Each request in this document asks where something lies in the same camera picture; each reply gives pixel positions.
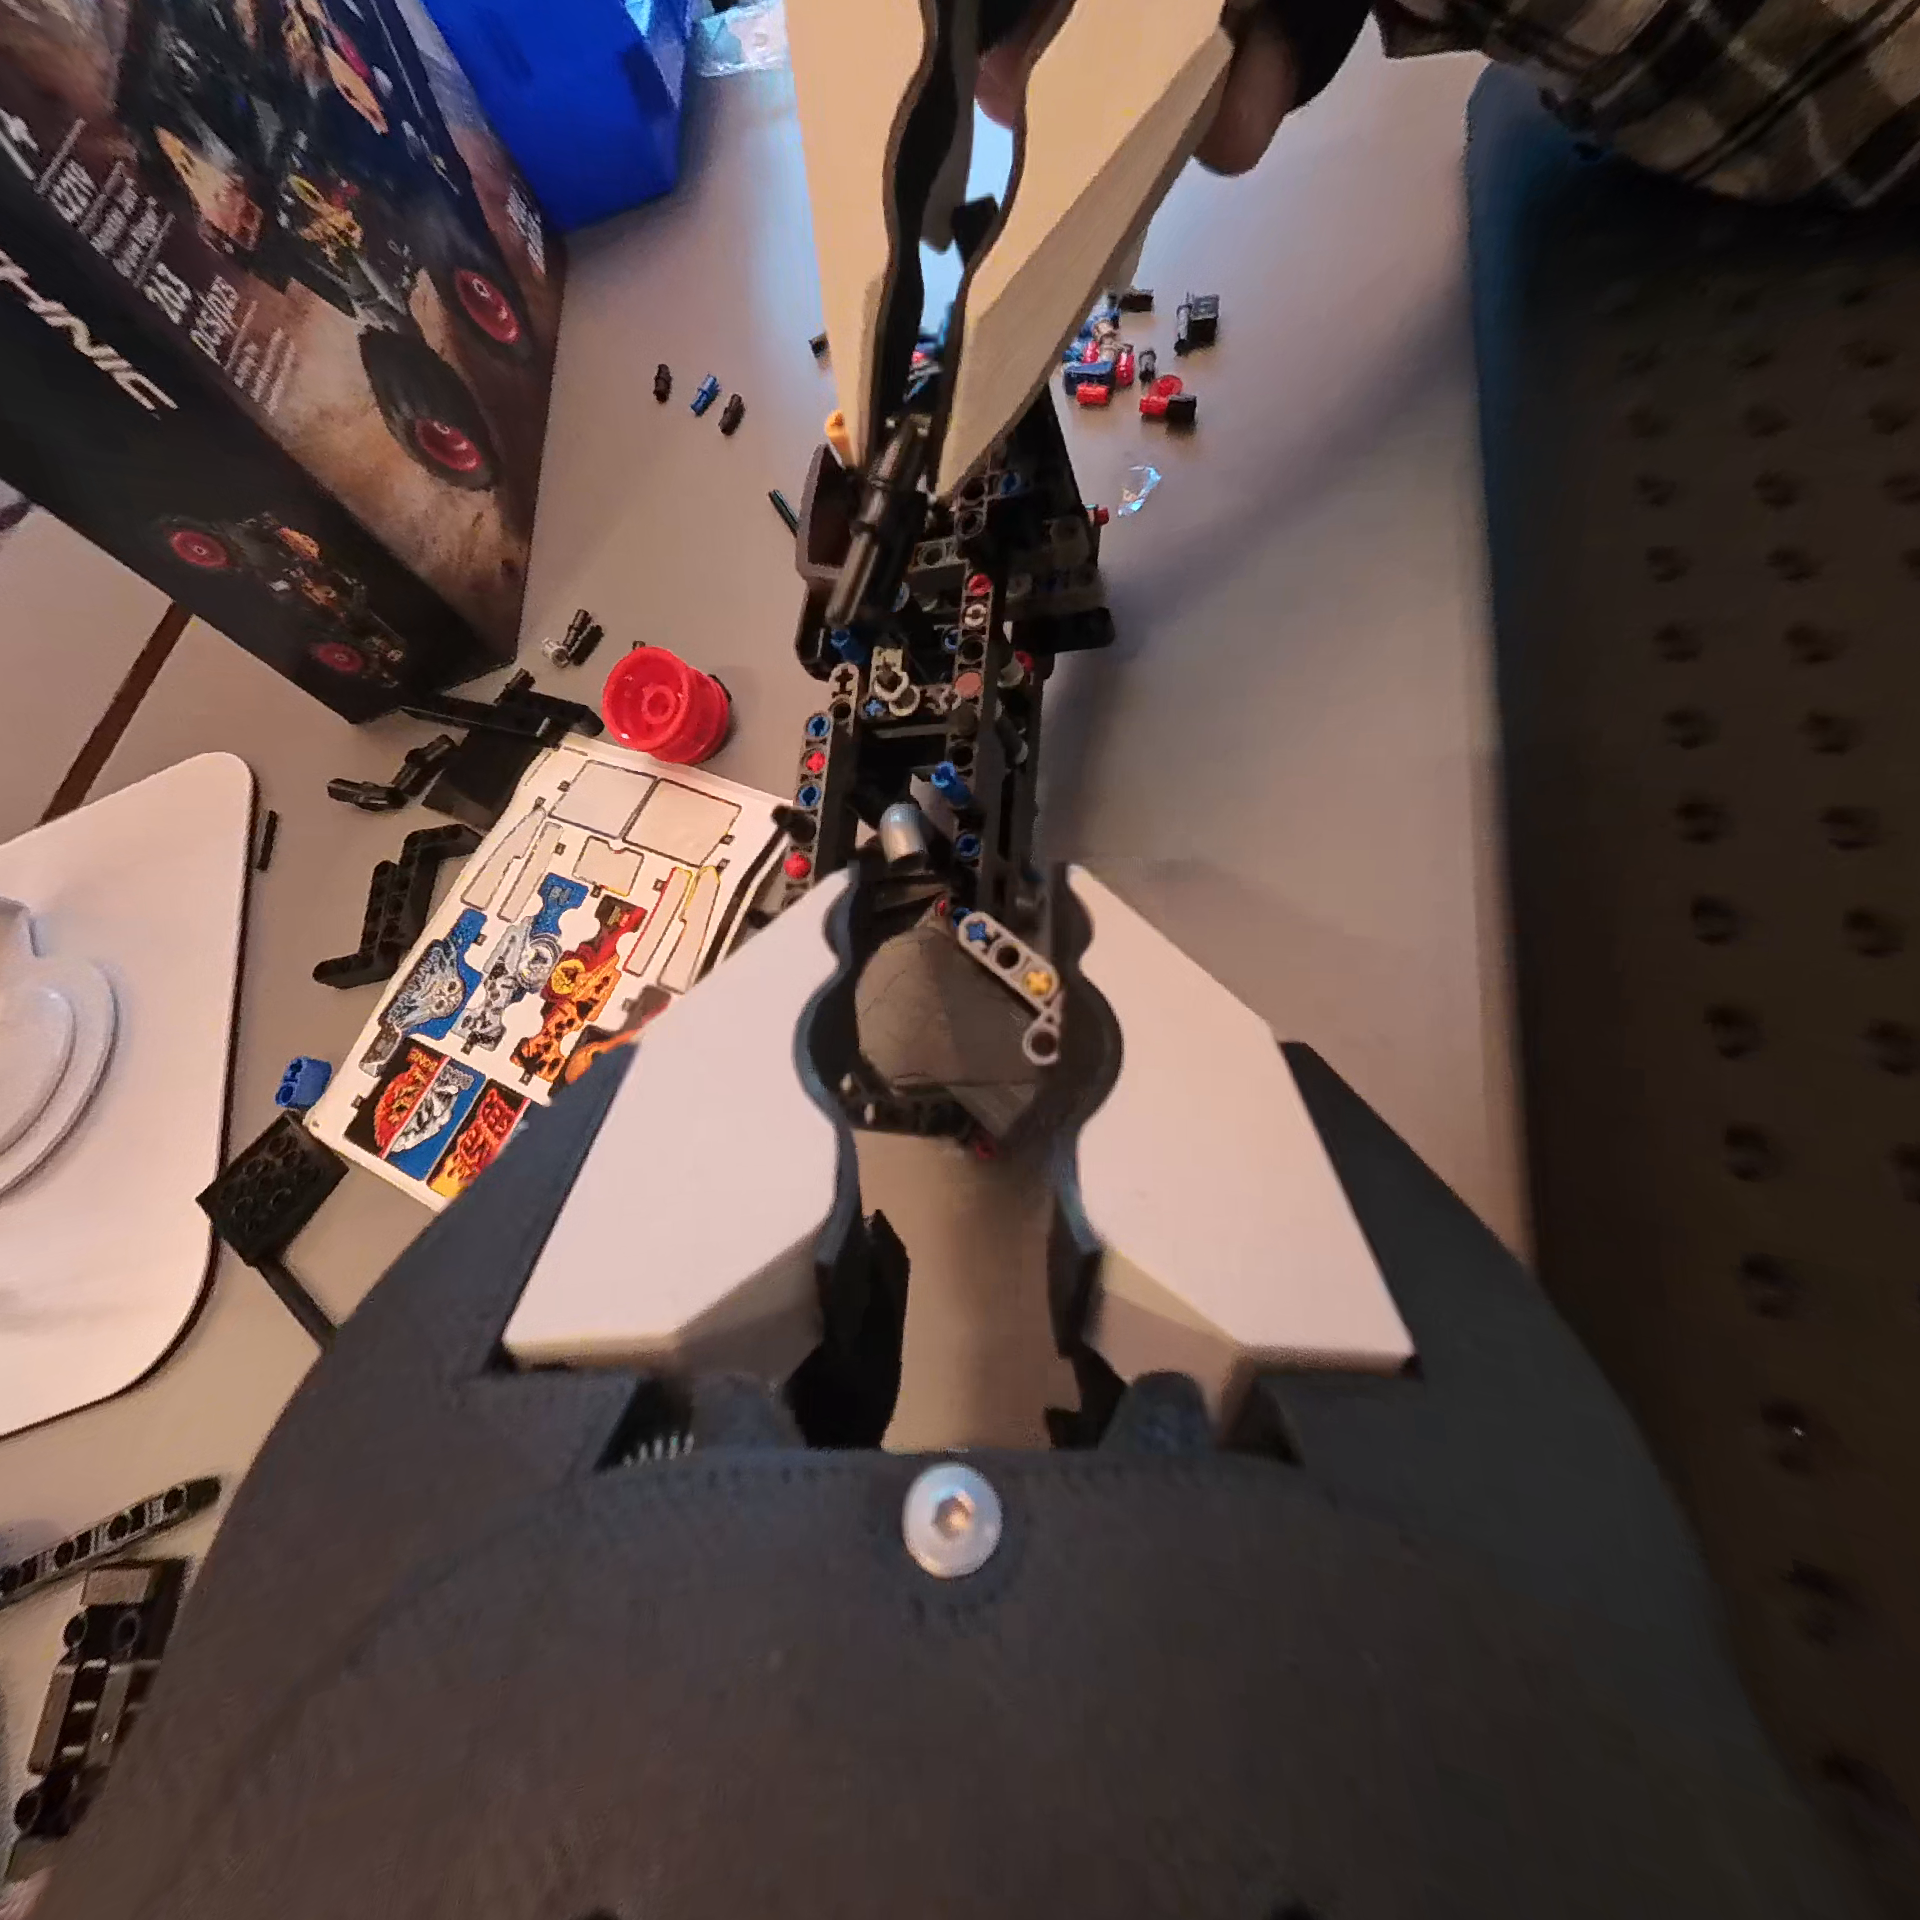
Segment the person's right hand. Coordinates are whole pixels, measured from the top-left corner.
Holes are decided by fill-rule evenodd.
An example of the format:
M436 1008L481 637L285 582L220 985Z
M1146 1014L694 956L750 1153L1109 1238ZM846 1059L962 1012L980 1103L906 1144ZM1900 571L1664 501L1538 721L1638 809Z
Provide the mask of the person's right hand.
M1236 39L1217 93L1212 118L1193 157L1218 177L1252 171L1299 103L1300 75L1285 34L1257 19Z

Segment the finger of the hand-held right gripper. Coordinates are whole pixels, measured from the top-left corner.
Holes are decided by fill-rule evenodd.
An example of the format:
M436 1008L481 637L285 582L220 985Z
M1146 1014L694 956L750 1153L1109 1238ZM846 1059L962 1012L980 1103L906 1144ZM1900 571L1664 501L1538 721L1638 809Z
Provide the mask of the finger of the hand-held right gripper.
M1052 3L1023 51L1015 155L962 274L935 408L930 492L955 496L1044 392L1141 246L1218 108L1236 42L1223 2Z
M903 410L923 327L923 247L942 249L971 168L979 2L789 2L814 249L855 451Z

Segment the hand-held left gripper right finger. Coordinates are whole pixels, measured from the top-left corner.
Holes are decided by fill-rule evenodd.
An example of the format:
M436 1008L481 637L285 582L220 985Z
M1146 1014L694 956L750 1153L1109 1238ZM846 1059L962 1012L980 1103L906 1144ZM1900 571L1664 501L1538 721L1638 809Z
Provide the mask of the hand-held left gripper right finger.
M1184 1378L1390 1380L1418 1347L1273 1026L1084 865L1058 871L1048 1316L1086 1413Z

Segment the black long axle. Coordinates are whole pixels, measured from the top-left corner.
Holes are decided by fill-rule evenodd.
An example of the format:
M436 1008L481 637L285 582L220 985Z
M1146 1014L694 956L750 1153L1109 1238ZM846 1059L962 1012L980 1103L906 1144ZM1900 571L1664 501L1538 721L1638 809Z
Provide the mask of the black long axle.
M336 1319L321 1300L300 1284L298 1275L274 1254L250 1260L253 1271L267 1284L277 1302L297 1322L318 1352L327 1352L339 1331Z

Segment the red toy wheel hub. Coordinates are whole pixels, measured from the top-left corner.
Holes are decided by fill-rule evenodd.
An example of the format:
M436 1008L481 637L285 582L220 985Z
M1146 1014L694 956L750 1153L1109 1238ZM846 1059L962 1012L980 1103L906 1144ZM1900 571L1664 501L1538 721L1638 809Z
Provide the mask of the red toy wheel hub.
M599 708L618 746L682 765L716 756L734 723L727 684L659 644L638 644L612 664Z

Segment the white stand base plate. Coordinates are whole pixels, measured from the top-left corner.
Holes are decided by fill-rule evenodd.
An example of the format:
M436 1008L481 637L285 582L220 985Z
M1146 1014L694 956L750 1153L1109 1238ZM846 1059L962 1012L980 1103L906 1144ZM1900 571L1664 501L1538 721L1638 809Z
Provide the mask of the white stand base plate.
M5 1435L130 1389L200 1308L255 825L255 773L209 752L5 844L3 898L42 951L98 960L118 1009L97 1100L3 1198Z

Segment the black toy set box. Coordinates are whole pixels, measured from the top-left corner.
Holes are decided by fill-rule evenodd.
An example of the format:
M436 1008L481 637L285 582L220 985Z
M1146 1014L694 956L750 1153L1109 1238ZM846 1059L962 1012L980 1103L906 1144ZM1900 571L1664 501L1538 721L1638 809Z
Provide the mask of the black toy set box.
M348 721L516 664L565 300L425 3L3 6L5 481Z

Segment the colourful sticker sheet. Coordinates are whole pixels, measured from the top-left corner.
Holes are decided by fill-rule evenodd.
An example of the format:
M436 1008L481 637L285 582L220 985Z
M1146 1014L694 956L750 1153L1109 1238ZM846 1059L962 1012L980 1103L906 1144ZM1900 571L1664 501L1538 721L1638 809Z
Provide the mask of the colourful sticker sheet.
M781 800L599 739L542 752L430 887L307 1130L442 1210L777 896Z

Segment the blue storage bin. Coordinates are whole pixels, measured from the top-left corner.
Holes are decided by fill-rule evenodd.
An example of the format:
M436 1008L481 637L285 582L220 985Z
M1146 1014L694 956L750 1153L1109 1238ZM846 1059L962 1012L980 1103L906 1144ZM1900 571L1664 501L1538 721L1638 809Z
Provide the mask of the blue storage bin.
M680 177L694 2L430 2L495 133L563 232Z

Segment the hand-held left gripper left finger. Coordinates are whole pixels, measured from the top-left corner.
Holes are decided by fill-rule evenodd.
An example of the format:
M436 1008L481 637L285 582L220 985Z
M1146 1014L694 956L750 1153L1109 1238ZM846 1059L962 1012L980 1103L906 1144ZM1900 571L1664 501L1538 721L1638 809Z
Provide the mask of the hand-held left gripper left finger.
M841 1092L871 908L859 868L820 879L622 1050L503 1333L518 1364L750 1378L811 1443L885 1439L911 1260Z

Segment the small dark pins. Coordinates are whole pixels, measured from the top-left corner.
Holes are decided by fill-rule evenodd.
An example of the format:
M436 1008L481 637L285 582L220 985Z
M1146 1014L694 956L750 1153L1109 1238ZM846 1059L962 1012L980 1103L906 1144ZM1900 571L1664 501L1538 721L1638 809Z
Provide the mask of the small dark pins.
M734 437L749 413L745 395L725 390L716 373L701 375L682 395L675 367L666 360L660 360L653 369L651 397L655 406L663 410L676 397L684 400L691 415L694 419L713 419L722 437Z

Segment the white book stand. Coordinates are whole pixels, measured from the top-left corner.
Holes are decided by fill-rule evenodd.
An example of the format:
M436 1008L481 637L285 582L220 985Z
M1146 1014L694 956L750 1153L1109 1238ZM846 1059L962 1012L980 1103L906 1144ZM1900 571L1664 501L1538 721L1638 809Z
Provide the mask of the white book stand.
M121 1009L108 969L49 954L32 910L3 899L3 1193L50 1165L103 1090Z

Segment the person's right forearm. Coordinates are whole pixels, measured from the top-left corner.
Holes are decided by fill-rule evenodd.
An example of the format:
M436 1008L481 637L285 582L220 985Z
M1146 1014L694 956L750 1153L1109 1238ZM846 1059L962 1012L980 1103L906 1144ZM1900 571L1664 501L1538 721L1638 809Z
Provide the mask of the person's right forearm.
M1515 68L1578 139L1720 198L1919 203L1914 2L1375 3L1393 57Z

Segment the grey desk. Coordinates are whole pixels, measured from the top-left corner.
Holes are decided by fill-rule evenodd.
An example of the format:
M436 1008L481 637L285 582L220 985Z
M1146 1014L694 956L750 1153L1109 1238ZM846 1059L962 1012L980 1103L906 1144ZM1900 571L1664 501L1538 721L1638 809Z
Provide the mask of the grey desk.
M1322 1054L1499 1235L1529 1243L1510 1042L1463 155L1476 57L1385 60L1377 38L1226 179L1189 170L1141 280L1161 321L1221 296L1189 380L1198 428L1131 408L1066 424L1083 488L1162 485L1103 542L1116 642L1047 695L1048 857L1152 918L1285 1040ZM792 73L699 78L675 195L579 234L540 467L522 631L587 607L602 652L663 637L732 690L722 769L792 780L806 684L797 490L835 402ZM732 437L682 395L745 397ZM372 996L313 982L369 877L422 817L327 798L427 730L353 727L203 622L32 515L5 548L5 822L35 825L103 725L103 800L238 756L281 839L255 874L228 1140L274 1115L297 1054L344 1055Z

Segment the black angled toy panel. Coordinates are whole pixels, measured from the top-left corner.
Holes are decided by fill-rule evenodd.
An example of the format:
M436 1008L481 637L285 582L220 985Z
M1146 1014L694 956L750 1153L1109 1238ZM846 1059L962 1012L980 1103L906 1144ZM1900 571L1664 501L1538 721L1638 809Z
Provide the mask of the black angled toy panel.
M542 687L526 668L510 672L490 699L434 692L396 711L455 733L421 804L477 832L503 817L537 756L605 731L599 708Z

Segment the pile of small toy pins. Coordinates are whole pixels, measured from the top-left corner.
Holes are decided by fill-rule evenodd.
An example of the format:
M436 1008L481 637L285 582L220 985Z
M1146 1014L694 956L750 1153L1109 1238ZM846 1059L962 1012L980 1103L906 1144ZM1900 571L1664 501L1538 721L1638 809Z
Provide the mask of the pile of small toy pins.
M1187 363L1211 351L1221 337L1221 297L1189 293L1171 312L1165 341L1136 337L1138 323L1157 320L1150 288L1121 284L1101 291L1089 315L1058 347L1058 384L1079 413L1103 415L1132 410L1166 434L1193 434L1201 419L1201 395Z

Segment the black perforated pad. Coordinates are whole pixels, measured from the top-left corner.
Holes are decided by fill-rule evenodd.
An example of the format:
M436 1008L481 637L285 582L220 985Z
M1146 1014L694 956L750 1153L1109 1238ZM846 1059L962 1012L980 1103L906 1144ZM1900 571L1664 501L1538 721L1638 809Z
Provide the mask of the black perforated pad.
M1676 185L1495 68L1464 176L1540 1273L1916 1915L1916 213Z

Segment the toy car chassis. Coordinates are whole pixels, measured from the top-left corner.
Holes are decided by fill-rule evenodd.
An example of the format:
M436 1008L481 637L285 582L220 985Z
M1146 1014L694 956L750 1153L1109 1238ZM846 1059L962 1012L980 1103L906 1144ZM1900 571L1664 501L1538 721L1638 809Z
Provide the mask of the toy car chassis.
M1036 397L924 529L890 614L831 631L864 471L833 442L799 500L799 664L819 685L773 899L859 868L853 1123L1017 1140L1062 1050L1041 862L1044 710L1064 653L1114 640L1107 512L1084 498L1056 402Z

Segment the black square grid plate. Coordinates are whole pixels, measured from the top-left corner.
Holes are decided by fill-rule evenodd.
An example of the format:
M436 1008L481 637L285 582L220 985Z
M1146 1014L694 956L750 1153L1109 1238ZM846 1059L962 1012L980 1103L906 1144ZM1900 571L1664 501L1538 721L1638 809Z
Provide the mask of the black square grid plate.
M214 1238L253 1269L281 1264L348 1175L300 1109L282 1109L196 1196Z

